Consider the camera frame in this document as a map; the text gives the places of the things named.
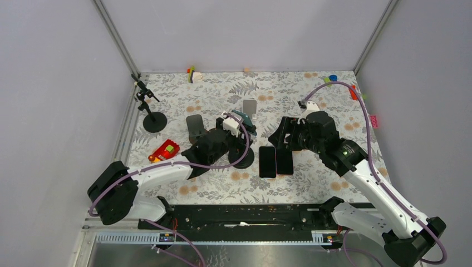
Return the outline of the teal phone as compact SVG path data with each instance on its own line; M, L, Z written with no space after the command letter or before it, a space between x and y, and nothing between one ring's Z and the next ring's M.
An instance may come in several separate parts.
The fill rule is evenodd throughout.
M237 110L232 110L232 113L235 113L241 117L241 119L243 120L242 124L245 127L247 133L253 136L257 135L257 131L256 131L257 128L256 126L253 125L251 118L246 113L243 113Z

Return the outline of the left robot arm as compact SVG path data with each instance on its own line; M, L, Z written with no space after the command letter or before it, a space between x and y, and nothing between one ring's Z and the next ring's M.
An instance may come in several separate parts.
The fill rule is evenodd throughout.
M244 147L241 156L227 165L215 165L239 144ZM250 144L250 133L245 126L220 126L170 159L139 169L131 169L122 161L112 162L87 190L91 200L88 214L98 217L104 225L122 219L144 219L151 220L158 228L167 228L173 215L165 200L144 197L142 193L154 186L201 176L209 170L233 167L247 156Z

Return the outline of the purple-edged black phone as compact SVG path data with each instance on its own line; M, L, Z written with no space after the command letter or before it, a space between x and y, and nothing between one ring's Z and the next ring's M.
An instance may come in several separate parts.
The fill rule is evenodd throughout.
M276 173L278 175L293 175L293 155L291 150L276 150Z

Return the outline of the wooden-base grey phone stand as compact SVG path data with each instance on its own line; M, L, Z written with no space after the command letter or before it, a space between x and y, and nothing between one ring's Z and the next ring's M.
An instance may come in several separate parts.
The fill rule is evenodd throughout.
M200 114L190 115L185 120L189 133L188 139L192 145L208 133Z

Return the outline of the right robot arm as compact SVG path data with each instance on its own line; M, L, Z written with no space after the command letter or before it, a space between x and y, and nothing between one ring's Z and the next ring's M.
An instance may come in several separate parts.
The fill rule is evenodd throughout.
M304 118L284 116L268 141L278 149L314 152L327 168L360 190L381 217L332 197L321 207L320 224L326 229L344 226L370 238L398 266L421 261L445 231L442 219L428 217L381 176L364 149L341 138L326 112L312 112Z

